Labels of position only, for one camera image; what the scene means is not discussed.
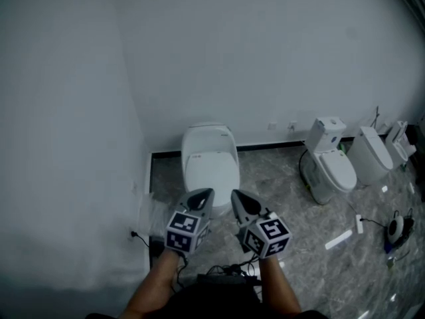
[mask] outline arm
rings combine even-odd
[[[136,290],[120,319],[140,319],[145,314],[163,308],[170,298],[179,255],[165,249],[158,262]]]
[[[298,299],[295,296],[285,274],[274,257],[260,260],[263,303],[270,309],[286,318],[293,318],[301,313]]]

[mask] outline smart toilet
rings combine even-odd
[[[360,127],[347,156],[363,185],[373,184],[392,169],[388,150],[377,131],[369,126]]]
[[[318,204],[326,204],[337,193],[354,189],[357,176],[348,157],[337,149],[346,125],[339,117],[316,118],[305,146],[308,154],[301,177]]]
[[[385,146],[391,156],[392,164],[394,166],[393,169],[399,167],[402,164],[406,164],[408,160],[408,153],[402,145],[407,125],[407,122],[402,122],[400,120],[395,122],[391,128],[390,133],[385,138]]]
[[[230,195],[239,189],[239,160],[230,129],[220,123],[198,123],[183,136],[181,165],[186,191],[213,188],[211,218],[227,213]]]

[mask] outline gray marble floor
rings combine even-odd
[[[327,205],[314,203],[298,173],[298,159],[304,148],[280,148],[240,152],[241,189],[263,197],[269,208],[283,217],[294,234],[290,246],[279,256],[283,270],[303,310],[316,309],[330,318],[353,318],[369,311],[365,318],[403,318],[407,310],[425,299],[425,208],[418,192],[412,195],[414,170],[398,168],[380,183],[356,187],[346,197],[334,197]],[[185,192],[180,158],[155,159],[152,192],[154,198],[174,207]],[[415,232],[395,252],[410,251],[391,270],[384,252],[383,229],[364,223],[357,234],[355,212],[387,224],[395,210],[406,215],[413,208]],[[348,229],[353,235],[326,251],[325,243]],[[213,221],[208,240],[190,258],[183,280],[205,273],[213,265],[240,263],[244,255],[236,237],[238,226],[232,212]]]

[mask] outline person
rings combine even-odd
[[[165,249],[128,302],[120,319],[238,318],[326,319],[316,311],[302,312],[276,256],[260,259],[262,303],[254,287],[240,282],[201,282],[172,295],[180,256]],[[107,318],[91,314],[87,319]]]

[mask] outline white wall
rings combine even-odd
[[[2,318],[117,315],[147,272],[127,239],[147,147],[114,3],[0,0]]]
[[[178,150],[196,121],[228,124],[238,144],[283,142],[316,116],[350,136],[376,105],[379,126],[425,105],[424,36],[401,0],[118,0],[118,19],[153,151]]]

